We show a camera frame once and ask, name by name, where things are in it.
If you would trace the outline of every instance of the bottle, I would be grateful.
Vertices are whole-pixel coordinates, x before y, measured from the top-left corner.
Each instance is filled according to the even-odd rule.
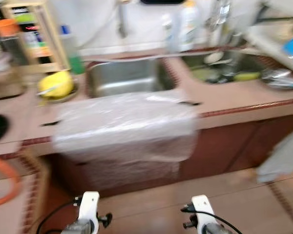
[[[19,42],[17,33],[20,31],[19,26],[14,19],[0,20],[0,42],[7,52],[10,53],[14,62],[19,65],[28,65],[29,61]]]
[[[186,0],[183,9],[179,13],[179,51],[187,51],[193,48],[196,29],[198,26],[198,8],[194,0]]]
[[[172,22],[171,15],[165,14],[162,16],[163,20],[163,29],[165,32],[165,43],[166,43],[166,50],[168,53],[177,52],[176,50],[176,38],[174,35],[174,27],[175,26]]]
[[[67,25],[61,26],[61,39],[68,62],[71,67],[71,71],[74,74],[84,73],[84,65],[78,54],[78,50],[75,45],[74,36],[70,33]]]

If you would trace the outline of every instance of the cable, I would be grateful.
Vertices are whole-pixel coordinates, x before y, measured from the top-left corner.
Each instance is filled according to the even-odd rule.
[[[229,223],[228,221],[224,220],[223,218],[219,217],[219,216],[216,216],[214,214],[211,214],[211,213],[208,213],[208,212],[205,212],[205,211],[185,211],[185,210],[181,210],[181,212],[184,212],[184,213],[198,213],[198,214],[205,214],[205,215],[209,215],[209,216],[212,216],[220,221],[222,221],[223,223],[227,224],[229,227],[231,227],[232,229],[234,229],[238,234],[242,234],[239,229],[237,229],[235,226],[233,226],[231,223]]]
[[[5,174],[13,182],[13,188],[6,196],[0,198],[0,205],[15,198],[21,191],[20,175],[8,163],[0,159],[0,172]]]
[[[50,214],[48,214],[39,224],[38,228],[37,228],[37,231],[36,231],[36,234],[40,234],[40,230],[41,230],[41,227],[43,226],[43,224],[52,216],[54,215],[57,211],[59,211],[60,209],[68,206],[68,205],[72,205],[73,203],[75,203],[76,201],[70,201],[70,202],[67,202],[61,206],[59,206],[58,208],[54,209]]]
[[[61,233],[61,232],[62,232],[61,229],[50,229],[50,230],[46,231],[44,234]]]
[[[108,14],[108,17],[106,20],[104,20],[103,24],[98,28],[98,30],[96,32],[94,32],[92,34],[92,36],[90,36],[89,39],[87,39],[86,41],[84,41],[83,43],[81,43],[80,45],[78,45],[79,49],[83,49],[85,48],[89,43],[93,42],[93,40],[97,37],[97,35],[108,25],[110,24],[110,22],[114,19],[116,10],[117,10],[117,6],[118,6],[118,1],[115,0],[112,11],[110,14]]]

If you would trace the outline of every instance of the cabinet door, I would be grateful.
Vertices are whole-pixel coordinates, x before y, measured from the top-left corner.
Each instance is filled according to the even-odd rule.
[[[248,122],[201,130],[191,158],[181,163],[180,179],[223,173],[256,127]]]
[[[293,131],[293,115],[260,122],[256,133],[227,171],[257,167],[270,155],[273,147]]]

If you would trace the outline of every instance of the orange hose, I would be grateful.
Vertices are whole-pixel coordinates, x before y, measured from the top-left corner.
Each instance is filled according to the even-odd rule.
[[[8,178],[11,178],[13,182],[13,188],[6,196],[0,198],[0,205],[15,198],[21,191],[21,179],[20,175],[9,164],[0,160],[0,172],[5,174]]]

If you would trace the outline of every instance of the backsplash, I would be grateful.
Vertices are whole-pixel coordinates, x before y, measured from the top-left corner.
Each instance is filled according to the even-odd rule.
[[[75,34],[77,44],[82,45],[94,34],[95,38],[81,48],[82,55],[110,54],[139,51],[165,47],[165,32],[162,16],[177,12],[181,5],[154,6],[144,5],[131,0],[126,5],[129,35],[121,38],[118,32],[118,9],[116,0],[50,0],[57,11],[58,22],[66,23]],[[200,11],[201,28],[196,43],[206,41],[203,24],[209,17],[210,6],[214,0],[196,0]],[[249,25],[256,14],[259,0],[232,0],[232,18],[239,22],[237,27]]]

